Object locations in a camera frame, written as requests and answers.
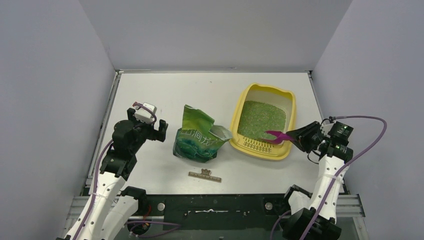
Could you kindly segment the magenta plastic scoop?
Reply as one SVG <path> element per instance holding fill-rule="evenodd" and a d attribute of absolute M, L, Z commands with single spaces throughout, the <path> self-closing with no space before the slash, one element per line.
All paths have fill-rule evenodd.
<path fill-rule="evenodd" d="M 270 143 L 270 144 L 274 144 L 274 145 L 279 145 L 284 141 L 294 141 L 295 139 L 289 135 L 287 135 L 286 133 L 283 133 L 282 131 L 274 131 L 274 130 L 267 130 L 265 131 L 266 134 L 268 135 L 272 135 L 275 138 L 274 139 L 266 139 L 263 138 L 262 140 Z"/>

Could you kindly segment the green cat litter bag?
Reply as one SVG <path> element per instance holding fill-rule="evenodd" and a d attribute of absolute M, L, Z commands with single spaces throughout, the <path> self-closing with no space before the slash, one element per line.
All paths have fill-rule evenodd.
<path fill-rule="evenodd" d="M 176 132 L 173 155 L 199 163 L 206 163 L 218 155 L 218 150 L 233 135 L 201 109 L 185 105 L 182 127 Z"/>

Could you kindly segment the yellow litter box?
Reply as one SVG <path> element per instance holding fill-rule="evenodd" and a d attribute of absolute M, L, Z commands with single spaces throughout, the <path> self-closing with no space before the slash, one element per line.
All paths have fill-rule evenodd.
<path fill-rule="evenodd" d="M 236 150 L 254 158 L 267 161 L 281 161 L 291 152 L 292 143 L 283 141 L 272 144 L 255 140 L 238 133 L 243 107 L 247 101 L 254 101 L 272 105 L 285 113 L 285 124 L 281 130 L 283 133 L 295 128 L 297 118 L 297 106 L 295 94 L 290 90 L 276 86 L 252 83 L 240 95 L 230 123 L 232 139 L 230 145 Z"/>

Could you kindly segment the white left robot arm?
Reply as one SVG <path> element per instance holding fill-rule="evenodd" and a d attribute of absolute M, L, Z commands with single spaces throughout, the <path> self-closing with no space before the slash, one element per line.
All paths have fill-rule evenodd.
<path fill-rule="evenodd" d="M 133 214 L 147 212 L 146 191 L 125 184 L 141 146 L 147 140 L 166 139 L 168 124 L 158 120 L 156 110 L 136 102 L 127 110 L 127 119 L 114 125 L 95 164 L 89 198 L 64 240 L 113 240 Z"/>

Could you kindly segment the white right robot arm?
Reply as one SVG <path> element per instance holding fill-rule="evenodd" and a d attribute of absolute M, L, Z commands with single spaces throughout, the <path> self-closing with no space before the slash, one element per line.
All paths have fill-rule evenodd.
<path fill-rule="evenodd" d="M 291 142 L 304 153 L 317 151 L 318 177 L 313 192 L 293 185 L 281 199 L 281 207 L 291 214 L 282 225 L 287 240 L 337 240 L 341 228 L 336 225 L 336 206 L 345 165 L 353 158 L 348 147 L 353 127 L 335 121 L 319 122 L 286 132 Z"/>

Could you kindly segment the green litter granules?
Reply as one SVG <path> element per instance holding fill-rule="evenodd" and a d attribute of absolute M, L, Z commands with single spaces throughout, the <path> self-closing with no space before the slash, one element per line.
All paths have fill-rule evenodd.
<path fill-rule="evenodd" d="M 267 131 L 282 132 L 286 126 L 284 110 L 263 102 L 245 101 L 239 119 L 237 133 L 252 140 L 274 140 Z"/>

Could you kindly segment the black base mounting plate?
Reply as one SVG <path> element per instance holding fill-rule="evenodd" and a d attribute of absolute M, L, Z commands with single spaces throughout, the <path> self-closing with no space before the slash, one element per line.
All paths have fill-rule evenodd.
<path fill-rule="evenodd" d="M 283 193 L 149 194 L 133 217 L 163 217 L 181 230 L 270 230 L 291 208 Z"/>

